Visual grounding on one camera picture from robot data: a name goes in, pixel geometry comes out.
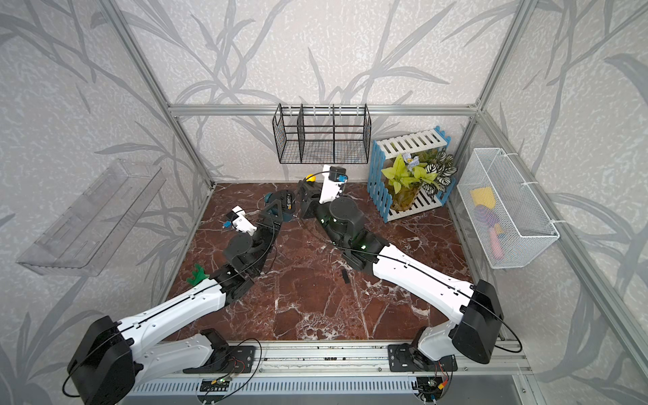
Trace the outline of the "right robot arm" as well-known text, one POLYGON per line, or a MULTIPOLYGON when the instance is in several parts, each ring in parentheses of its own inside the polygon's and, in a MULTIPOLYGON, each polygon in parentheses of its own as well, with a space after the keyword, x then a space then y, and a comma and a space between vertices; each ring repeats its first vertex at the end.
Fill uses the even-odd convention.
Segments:
POLYGON ((413 341, 412 353, 427 361, 461 354, 488 364, 504 324, 495 287, 469 283, 434 270, 365 227, 357 204, 332 182, 299 184, 300 215, 314 218, 352 269, 408 290, 441 312, 447 321, 426 327, 413 341))

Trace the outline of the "black battery cover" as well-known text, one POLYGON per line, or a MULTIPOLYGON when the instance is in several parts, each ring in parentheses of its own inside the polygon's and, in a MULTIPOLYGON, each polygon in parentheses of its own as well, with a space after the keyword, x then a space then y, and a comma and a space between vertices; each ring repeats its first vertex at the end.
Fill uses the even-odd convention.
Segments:
POLYGON ((341 270, 341 274, 342 274, 344 283, 346 283, 348 285, 350 283, 350 278, 349 278, 349 274, 348 274, 347 270, 343 268, 341 270))

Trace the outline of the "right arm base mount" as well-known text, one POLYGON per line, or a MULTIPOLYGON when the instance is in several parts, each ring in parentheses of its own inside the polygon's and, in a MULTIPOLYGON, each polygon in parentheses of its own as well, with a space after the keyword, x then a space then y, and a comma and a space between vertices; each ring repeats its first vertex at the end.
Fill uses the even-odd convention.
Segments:
POLYGON ((457 371, 457 360, 454 355, 442 357, 433 361, 424 356, 417 344, 425 331, 424 327, 417 332, 411 343, 390 344, 387 346, 389 367, 391 372, 416 372, 416 371, 457 371))

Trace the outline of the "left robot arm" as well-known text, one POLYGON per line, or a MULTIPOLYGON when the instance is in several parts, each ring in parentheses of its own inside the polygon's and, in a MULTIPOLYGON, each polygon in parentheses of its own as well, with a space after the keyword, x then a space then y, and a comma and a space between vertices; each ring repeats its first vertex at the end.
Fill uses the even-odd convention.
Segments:
POLYGON ((236 235, 224 250, 225 264, 181 295, 135 316, 93 322, 67 367, 66 381, 85 404, 116 404, 141 383, 177 371, 243 371, 231 346, 214 329, 177 342, 166 338, 195 320, 239 300, 253 286, 284 222, 295 212, 289 190, 269 194, 256 224, 240 207, 226 218, 236 235))

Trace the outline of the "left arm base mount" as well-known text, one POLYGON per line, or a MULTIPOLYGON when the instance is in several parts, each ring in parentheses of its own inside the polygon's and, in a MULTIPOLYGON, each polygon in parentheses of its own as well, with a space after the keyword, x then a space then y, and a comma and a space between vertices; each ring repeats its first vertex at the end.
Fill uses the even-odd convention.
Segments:
POLYGON ((204 329, 200 334, 209 340, 213 352, 205 364, 195 368, 184 369, 184 374, 224 373, 226 375, 232 375, 252 372, 257 351, 256 346, 242 344, 235 346, 229 345, 212 328, 204 329))

